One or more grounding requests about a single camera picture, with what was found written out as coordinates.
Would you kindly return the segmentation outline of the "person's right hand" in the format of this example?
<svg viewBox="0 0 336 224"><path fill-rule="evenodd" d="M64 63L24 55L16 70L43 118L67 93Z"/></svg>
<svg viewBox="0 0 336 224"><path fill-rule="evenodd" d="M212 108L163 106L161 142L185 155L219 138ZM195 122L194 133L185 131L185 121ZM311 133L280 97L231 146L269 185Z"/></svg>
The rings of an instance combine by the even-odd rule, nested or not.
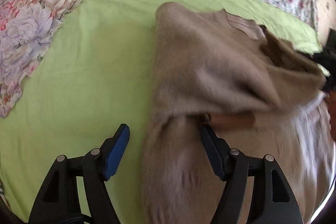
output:
<svg viewBox="0 0 336 224"><path fill-rule="evenodd" d="M330 125L331 125L331 137L336 141L336 92L330 91L328 96L325 98L327 103L327 109L330 116Z"/></svg>

